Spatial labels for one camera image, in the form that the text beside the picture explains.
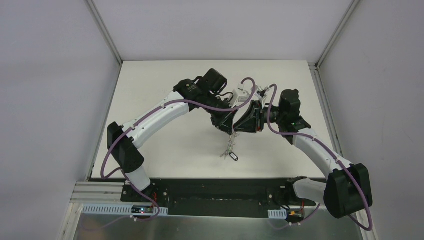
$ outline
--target white tabletop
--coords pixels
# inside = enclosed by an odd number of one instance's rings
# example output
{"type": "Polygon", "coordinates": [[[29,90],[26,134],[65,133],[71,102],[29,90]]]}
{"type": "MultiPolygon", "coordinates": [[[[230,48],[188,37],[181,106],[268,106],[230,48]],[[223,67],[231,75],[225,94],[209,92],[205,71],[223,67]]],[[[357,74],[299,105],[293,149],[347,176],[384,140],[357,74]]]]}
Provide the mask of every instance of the white tabletop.
{"type": "MultiPolygon", "coordinates": [[[[120,72],[106,126],[119,125],[143,114],[172,91],[181,80],[203,76],[214,68],[228,79],[224,92],[231,92],[246,77],[266,87],[278,85],[274,105],[281,91],[298,89],[300,114],[312,125],[330,147],[331,141],[311,72],[306,61],[125,61],[120,72]]],[[[241,109],[234,122],[249,105],[241,109]]],[[[142,148],[144,169],[150,178],[293,178],[324,177],[314,163],[287,140],[272,133],[267,125],[257,134],[241,133],[236,138],[233,161],[220,155],[229,136],[217,130],[211,116],[195,109],[181,116],[153,135],[142,148]]],[[[100,169],[107,153],[104,130],[93,168],[92,178],[100,178],[100,169]]],[[[111,156],[105,173],[119,167],[111,156]]],[[[113,178],[122,178],[121,172],[113,178]]]]}

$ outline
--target gray floor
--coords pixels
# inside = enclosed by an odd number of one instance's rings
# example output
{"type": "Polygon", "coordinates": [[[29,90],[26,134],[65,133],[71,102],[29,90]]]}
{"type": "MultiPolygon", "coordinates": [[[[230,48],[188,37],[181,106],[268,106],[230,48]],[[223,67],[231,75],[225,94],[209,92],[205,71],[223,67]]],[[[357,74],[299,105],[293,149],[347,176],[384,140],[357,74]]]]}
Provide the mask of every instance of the gray floor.
{"type": "MultiPolygon", "coordinates": [[[[95,229],[119,217],[86,214],[83,216],[83,224],[87,229],[95,229]]],[[[163,216],[148,222],[134,222],[130,218],[125,218],[95,232],[78,228],[75,240],[362,239],[359,228],[349,218],[335,219],[326,210],[321,209],[301,226],[274,230],[270,223],[276,227],[287,224],[284,220],[264,218],[163,216]]]]}

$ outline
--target white wall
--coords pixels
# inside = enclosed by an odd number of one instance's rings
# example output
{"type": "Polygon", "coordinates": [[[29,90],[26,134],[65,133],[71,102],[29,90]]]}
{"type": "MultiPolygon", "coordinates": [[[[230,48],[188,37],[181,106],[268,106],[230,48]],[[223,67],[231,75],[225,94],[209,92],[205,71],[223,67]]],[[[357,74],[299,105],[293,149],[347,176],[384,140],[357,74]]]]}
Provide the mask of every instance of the white wall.
{"type": "Polygon", "coordinates": [[[423,10],[362,1],[321,68],[343,153],[369,169],[382,240],[424,238],[423,10]]]}
{"type": "Polygon", "coordinates": [[[316,62],[351,0],[95,0],[124,60],[316,62]]]}
{"type": "Polygon", "coordinates": [[[58,236],[118,66],[83,0],[0,3],[0,239],[58,236]]]}

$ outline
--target gray wall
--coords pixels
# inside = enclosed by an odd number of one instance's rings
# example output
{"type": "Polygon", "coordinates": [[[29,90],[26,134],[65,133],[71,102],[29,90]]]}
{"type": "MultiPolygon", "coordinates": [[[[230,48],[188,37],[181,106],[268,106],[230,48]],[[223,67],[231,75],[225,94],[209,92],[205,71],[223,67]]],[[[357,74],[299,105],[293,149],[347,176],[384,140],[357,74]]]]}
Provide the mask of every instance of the gray wall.
{"type": "Polygon", "coordinates": [[[350,2],[95,0],[122,58],[150,61],[316,62],[350,2]]]}
{"type": "Polygon", "coordinates": [[[118,66],[83,0],[0,3],[0,239],[58,236],[118,66]]]}
{"type": "Polygon", "coordinates": [[[321,68],[343,153],[369,169],[382,240],[424,239],[423,10],[362,1],[321,68]]]}

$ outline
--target white table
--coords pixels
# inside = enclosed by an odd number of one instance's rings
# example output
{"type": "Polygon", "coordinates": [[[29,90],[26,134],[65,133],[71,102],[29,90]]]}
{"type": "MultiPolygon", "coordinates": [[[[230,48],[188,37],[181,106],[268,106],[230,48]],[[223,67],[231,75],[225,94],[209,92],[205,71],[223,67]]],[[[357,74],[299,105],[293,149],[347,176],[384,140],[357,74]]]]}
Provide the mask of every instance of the white table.
{"type": "MultiPolygon", "coordinates": [[[[203,76],[214,68],[228,79],[224,92],[231,92],[246,77],[259,86],[278,85],[274,105],[284,89],[298,89],[300,114],[330,147],[329,132],[321,110],[311,72],[306,61],[125,61],[113,96],[106,128],[135,119],[156,105],[184,79],[203,76]]],[[[241,109],[234,122],[249,105],[241,109]]],[[[272,133],[265,125],[257,134],[241,133],[234,152],[239,161],[220,158],[228,135],[212,126],[211,116],[203,109],[174,120],[153,135],[139,149],[144,169],[150,178],[292,178],[324,177],[314,163],[287,140],[272,133]]],[[[107,153],[104,130],[93,168],[92,178],[100,178],[107,153]]],[[[105,173],[119,167],[111,156],[105,173]]],[[[122,178],[121,172],[113,178],[122,178]]]]}

